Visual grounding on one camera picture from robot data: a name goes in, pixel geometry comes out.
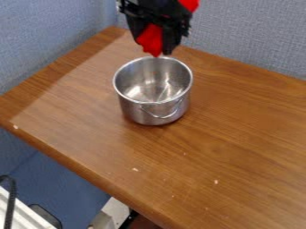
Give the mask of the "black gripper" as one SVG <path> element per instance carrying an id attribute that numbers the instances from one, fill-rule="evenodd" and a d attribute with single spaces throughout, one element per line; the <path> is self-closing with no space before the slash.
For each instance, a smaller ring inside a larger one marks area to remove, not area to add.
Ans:
<path id="1" fill-rule="evenodd" d="M 137 44 L 150 23 L 163 25 L 163 55 L 171 55 L 182 37 L 189 36 L 193 18 L 183 0 L 119 0 L 119 12 L 126 16 Z"/>

